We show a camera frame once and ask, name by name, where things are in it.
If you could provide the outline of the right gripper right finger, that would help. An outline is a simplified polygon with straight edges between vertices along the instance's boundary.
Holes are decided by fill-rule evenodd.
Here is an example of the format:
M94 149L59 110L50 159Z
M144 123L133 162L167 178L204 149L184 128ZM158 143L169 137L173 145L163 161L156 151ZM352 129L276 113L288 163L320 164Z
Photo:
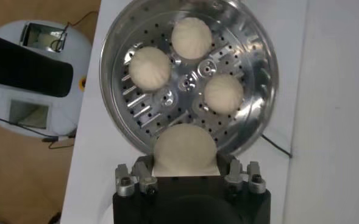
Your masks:
M235 192L242 191L245 180L250 193L264 194L266 192L266 181L262 178L258 162L251 161L246 170L243 170L243 165L236 157L218 153L217 165L225 184Z

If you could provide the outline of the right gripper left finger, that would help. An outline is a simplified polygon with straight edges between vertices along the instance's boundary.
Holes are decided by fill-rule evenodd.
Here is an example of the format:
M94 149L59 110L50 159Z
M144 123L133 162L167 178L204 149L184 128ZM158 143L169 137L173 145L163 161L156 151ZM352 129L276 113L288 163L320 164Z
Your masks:
M155 194L158 189L157 178L152 176L154 157L152 155L141 156L132 167L131 172L125 164L120 164L115 169L116 193L120 197L130 197L138 190L142 194Z

